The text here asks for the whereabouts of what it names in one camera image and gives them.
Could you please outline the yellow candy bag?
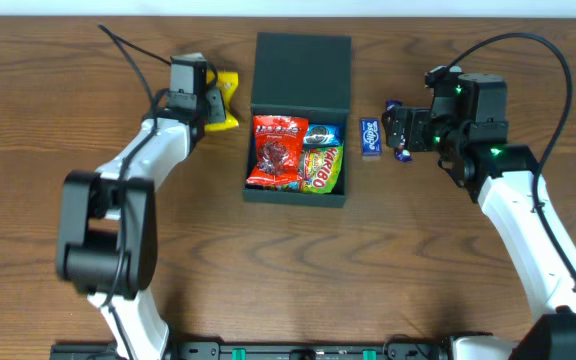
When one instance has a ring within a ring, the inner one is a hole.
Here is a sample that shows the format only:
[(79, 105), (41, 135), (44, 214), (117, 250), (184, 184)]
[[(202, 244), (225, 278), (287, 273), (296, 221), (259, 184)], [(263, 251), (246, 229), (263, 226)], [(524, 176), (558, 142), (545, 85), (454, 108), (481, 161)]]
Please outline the yellow candy bag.
[(223, 96), (226, 121), (221, 124), (207, 124), (205, 122), (204, 129), (206, 132), (220, 132), (237, 128), (239, 126), (238, 119), (231, 111), (231, 100), (239, 86), (239, 74), (237, 72), (219, 71), (214, 74), (209, 71), (207, 74), (207, 91), (211, 88), (218, 88)]

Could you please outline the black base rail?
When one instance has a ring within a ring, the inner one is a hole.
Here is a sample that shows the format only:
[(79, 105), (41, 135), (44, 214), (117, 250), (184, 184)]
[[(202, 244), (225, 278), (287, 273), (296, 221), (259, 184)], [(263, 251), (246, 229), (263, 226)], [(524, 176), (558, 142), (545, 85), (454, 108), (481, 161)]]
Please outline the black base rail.
[(178, 341), (170, 337), (133, 336), (113, 343), (58, 342), (51, 360), (450, 360), (447, 342), (395, 336), (385, 343), (224, 343)]

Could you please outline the blue Eclipse mint box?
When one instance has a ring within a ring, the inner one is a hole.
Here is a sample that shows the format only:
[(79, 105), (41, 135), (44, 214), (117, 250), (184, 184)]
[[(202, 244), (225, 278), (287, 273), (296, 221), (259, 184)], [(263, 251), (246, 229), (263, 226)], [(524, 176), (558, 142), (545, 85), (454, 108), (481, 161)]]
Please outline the blue Eclipse mint box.
[(360, 119), (361, 150), (364, 157), (380, 156), (382, 143), (379, 121), (376, 118)]

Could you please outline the dark green hinged box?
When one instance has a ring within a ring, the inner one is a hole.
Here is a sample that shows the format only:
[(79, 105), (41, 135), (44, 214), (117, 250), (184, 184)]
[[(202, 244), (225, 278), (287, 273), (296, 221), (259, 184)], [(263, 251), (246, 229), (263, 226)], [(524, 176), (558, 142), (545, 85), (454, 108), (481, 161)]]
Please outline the dark green hinged box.
[(243, 199), (252, 203), (342, 208), (346, 202), (347, 120), (351, 107), (352, 38), (260, 32), (257, 35), (251, 115), (303, 117), (337, 125), (344, 146), (335, 186), (327, 194), (265, 190), (247, 185), (257, 163), (253, 121), (249, 126)]

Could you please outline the blue Oreo cookie pack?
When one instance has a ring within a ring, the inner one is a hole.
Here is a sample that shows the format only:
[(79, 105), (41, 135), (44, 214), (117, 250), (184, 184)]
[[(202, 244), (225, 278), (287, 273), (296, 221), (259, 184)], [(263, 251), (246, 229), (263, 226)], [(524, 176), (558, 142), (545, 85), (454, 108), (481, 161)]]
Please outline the blue Oreo cookie pack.
[(305, 147), (341, 146), (342, 128), (336, 124), (310, 124), (303, 143)]

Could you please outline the Dairy Milk chocolate bar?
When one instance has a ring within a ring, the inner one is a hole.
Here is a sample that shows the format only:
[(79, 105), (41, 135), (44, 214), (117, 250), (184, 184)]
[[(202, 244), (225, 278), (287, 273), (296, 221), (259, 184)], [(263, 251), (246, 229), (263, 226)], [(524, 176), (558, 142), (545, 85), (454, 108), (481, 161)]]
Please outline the Dairy Milk chocolate bar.
[(412, 160), (412, 156), (406, 145), (405, 127), (396, 115), (397, 109), (401, 106), (400, 101), (387, 100), (381, 121), (385, 131), (386, 145), (393, 149), (396, 160), (407, 163)]

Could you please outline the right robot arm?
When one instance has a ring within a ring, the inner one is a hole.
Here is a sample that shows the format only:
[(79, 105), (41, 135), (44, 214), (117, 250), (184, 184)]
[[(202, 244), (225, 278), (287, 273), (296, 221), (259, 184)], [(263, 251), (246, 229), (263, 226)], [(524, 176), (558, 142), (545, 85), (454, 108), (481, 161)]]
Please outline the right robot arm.
[(488, 333), (448, 337), (435, 359), (576, 359), (576, 247), (526, 145), (507, 141), (507, 84), (499, 75), (429, 73), (428, 107), (390, 100), (389, 146), (437, 152), (438, 165), (479, 205), (503, 240), (534, 323), (519, 341)]

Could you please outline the red candy bag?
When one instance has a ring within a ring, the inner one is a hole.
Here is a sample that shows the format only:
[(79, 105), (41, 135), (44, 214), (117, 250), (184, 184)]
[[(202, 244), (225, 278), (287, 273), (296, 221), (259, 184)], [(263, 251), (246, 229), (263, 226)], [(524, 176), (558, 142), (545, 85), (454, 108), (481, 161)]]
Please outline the red candy bag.
[(255, 115), (253, 135), (257, 163), (246, 179), (252, 186), (281, 186), (302, 179), (299, 160), (309, 120), (302, 117)]

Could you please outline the green Haribo gummy bag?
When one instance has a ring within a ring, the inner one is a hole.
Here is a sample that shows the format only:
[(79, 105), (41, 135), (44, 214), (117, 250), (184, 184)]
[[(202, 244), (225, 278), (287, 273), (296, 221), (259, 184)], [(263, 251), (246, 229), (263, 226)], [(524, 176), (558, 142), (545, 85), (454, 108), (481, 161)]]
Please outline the green Haribo gummy bag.
[(328, 194), (336, 186), (342, 167), (342, 146), (307, 148), (298, 166), (301, 179), (276, 187), (278, 191)]

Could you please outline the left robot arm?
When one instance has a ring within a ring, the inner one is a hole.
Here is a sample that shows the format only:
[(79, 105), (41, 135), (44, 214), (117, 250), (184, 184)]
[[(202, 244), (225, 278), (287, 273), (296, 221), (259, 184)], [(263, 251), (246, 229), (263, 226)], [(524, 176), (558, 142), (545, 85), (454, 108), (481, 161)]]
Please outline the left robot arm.
[(151, 282), (158, 258), (156, 192), (224, 114), (214, 66), (200, 53), (171, 59), (170, 85), (154, 96), (135, 138), (93, 172), (64, 180), (57, 275), (99, 310), (114, 340), (61, 344), (53, 359), (169, 359), (170, 328)]

